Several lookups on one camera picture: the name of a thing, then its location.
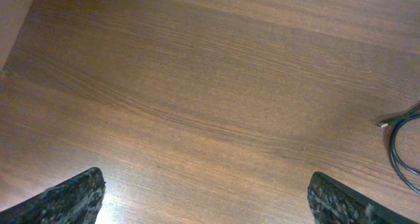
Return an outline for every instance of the wire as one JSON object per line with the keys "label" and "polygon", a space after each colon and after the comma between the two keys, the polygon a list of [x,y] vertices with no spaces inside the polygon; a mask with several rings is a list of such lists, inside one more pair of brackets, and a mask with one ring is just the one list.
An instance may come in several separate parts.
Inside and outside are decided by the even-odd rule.
{"label": "wire", "polygon": [[390,159],[391,159],[391,164],[394,167],[395,172],[401,178],[401,180],[403,180],[403,182],[405,182],[405,184],[410,189],[414,190],[417,194],[420,194],[420,189],[415,187],[406,178],[406,176],[401,172],[401,169],[399,168],[398,164],[400,164],[403,168],[405,168],[406,170],[410,171],[411,173],[413,173],[415,175],[420,176],[420,171],[416,170],[415,168],[410,167],[409,165],[407,165],[401,159],[401,157],[398,155],[398,153],[396,151],[395,140],[396,140],[396,135],[397,135],[398,131],[401,129],[401,127],[403,125],[405,125],[406,123],[408,123],[412,120],[419,119],[419,118],[420,118],[420,105],[417,105],[417,106],[413,107],[407,114],[405,114],[403,116],[398,116],[398,117],[395,117],[395,118],[385,120],[381,123],[378,123],[379,128],[384,128],[384,127],[387,127],[389,125],[395,125],[392,128],[392,131],[391,131],[391,134],[390,134],[390,137],[389,137],[389,156],[390,156]]}

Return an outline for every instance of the metal connector tip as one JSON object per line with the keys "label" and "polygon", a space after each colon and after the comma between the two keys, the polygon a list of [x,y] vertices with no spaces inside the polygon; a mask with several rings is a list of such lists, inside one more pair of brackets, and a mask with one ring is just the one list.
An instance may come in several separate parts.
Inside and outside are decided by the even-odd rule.
{"label": "metal connector tip", "polygon": [[387,123],[387,122],[381,122],[381,123],[378,123],[377,124],[378,125],[378,128],[385,128],[386,126],[388,126],[389,124]]}

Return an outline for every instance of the brown wooden surface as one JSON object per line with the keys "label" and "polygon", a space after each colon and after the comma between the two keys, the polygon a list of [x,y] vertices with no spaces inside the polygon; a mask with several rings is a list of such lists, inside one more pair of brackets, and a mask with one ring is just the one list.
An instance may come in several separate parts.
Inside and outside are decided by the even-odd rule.
{"label": "brown wooden surface", "polygon": [[[98,223],[313,223],[322,171],[420,221],[375,127],[420,99],[419,7],[35,0],[1,80],[0,210],[97,166]],[[419,129],[398,138],[417,167]]]}

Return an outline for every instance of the cable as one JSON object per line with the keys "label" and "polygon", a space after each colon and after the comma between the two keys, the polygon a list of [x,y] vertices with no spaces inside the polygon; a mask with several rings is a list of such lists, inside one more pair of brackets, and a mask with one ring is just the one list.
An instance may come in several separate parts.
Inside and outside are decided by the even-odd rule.
{"label": "cable", "polygon": [[398,155],[395,147],[395,140],[396,140],[396,134],[401,129],[403,125],[406,123],[420,118],[420,105],[415,106],[412,108],[407,114],[404,114],[403,116],[398,116],[395,118],[391,118],[388,120],[385,120],[381,123],[378,123],[379,128],[385,128],[389,125],[394,125],[392,128],[390,137],[389,137],[389,156],[391,158],[391,164],[395,169],[395,172],[398,174],[398,176],[405,182],[405,184],[412,190],[414,190],[417,194],[420,194],[420,189],[415,187],[407,178],[406,176],[401,172],[401,169],[398,167],[398,164],[400,164],[403,168],[406,168],[408,171],[415,175],[420,176],[420,171],[411,168],[408,166]]}

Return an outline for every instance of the wooden table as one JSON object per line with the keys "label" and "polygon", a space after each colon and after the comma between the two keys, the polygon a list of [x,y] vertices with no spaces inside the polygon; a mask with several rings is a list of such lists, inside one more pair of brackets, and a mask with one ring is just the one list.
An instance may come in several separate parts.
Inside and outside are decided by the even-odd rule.
{"label": "wooden table", "polygon": [[98,223],[313,223],[322,171],[420,221],[375,126],[420,99],[419,7],[35,0],[1,77],[0,210],[97,166]]}

